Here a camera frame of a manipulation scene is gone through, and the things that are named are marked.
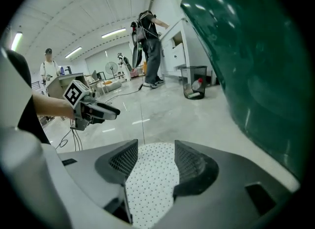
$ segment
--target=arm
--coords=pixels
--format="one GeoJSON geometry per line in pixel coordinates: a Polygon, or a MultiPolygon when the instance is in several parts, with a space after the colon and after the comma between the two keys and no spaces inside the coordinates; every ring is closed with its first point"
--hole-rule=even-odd
{"type": "Polygon", "coordinates": [[[165,29],[167,29],[169,27],[166,23],[164,23],[163,21],[160,21],[159,19],[154,18],[154,17],[151,19],[151,22],[153,22],[153,23],[155,23],[155,24],[157,24],[157,25],[159,25],[165,29]]]}
{"type": "Polygon", "coordinates": [[[40,65],[40,75],[41,75],[41,78],[46,81],[46,74],[45,74],[45,70],[44,70],[44,65],[41,64],[40,65]]]}
{"type": "Polygon", "coordinates": [[[72,107],[63,99],[33,93],[33,102],[37,115],[62,116],[74,119],[72,107]]]}
{"type": "Polygon", "coordinates": [[[58,66],[58,64],[55,62],[55,67],[56,67],[56,74],[57,74],[57,76],[59,76],[60,74],[61,74],[61,71],[60,71],[60,69],[59,69],[59,66],[58,66]]]}

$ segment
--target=ceiling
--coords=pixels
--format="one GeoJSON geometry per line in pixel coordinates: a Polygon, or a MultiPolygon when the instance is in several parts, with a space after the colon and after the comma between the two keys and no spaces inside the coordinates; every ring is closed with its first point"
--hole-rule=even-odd
{"type": "Polygon", "coordinates": [[[31,71],[39,70],[44,51],[53,50],[53,59],[66,61],[87,58],[111,46],[129,41],[130,23],[150,6],[151,0],[25,0],[12,19],[11,35],[23,36],[16,49],[24,55],[31,71]],[[112,31],[126,31],[101,38],[112,31]],[[82,49],[68,59],[65,56],[82,49]]]}

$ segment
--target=floor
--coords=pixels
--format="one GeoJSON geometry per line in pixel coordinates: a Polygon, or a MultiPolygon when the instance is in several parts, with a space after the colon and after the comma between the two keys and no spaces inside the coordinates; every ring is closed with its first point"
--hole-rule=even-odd
{"type": "MultiPolygon", "coordinates": [[[[137,91],[141,83],[142,77],[124,82],[122,87],[98,100],[106,102],[116,95],[137,91]]],[[[179,139],[242,155],[289,190],[294,191],[299,186],[290,173],[239,130],[230,117],[220,86],[207,88],[204,99],[190,100],[184,97],[179,79],[167,77],[156,89],[143,87],[137,93],[114,98],[112,106],[121,110],[116,120],[89,125],[84,131],[78,131],[83,149],[129,139],[138,139],[140,146],[155,142],[174,143],[179,139]]],[[[44,128],[55,147],[68,130],[69,120],[62,121],[61,118],[55,118],[44,128]]],[[[58,148],[58,153],[75,151],[72,135],[66,138],[68,143],[58,148]]]]}

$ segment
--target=gray pants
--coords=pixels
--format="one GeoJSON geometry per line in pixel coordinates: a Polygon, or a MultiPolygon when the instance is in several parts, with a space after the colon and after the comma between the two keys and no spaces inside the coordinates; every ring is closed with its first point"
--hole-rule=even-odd
{"type": "Polygon", "coordinates": [[[157,38],[143,41],[142,48],[147,60],[147,73],[144,82],[154,84],[157,81],[158,68],[161,62],[161,43],[157,38]]]}

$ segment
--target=white cabinet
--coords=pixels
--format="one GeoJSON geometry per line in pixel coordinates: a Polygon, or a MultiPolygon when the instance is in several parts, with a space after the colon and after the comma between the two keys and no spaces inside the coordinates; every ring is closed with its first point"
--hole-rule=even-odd
{"type": "Polygon", "coordinates": [[[210,61],[189,22],[182,18],[171,25],[160,37],[161,75],[181,76],[179,66],[207,66],[207,75],[212,75],[210,61]]]}

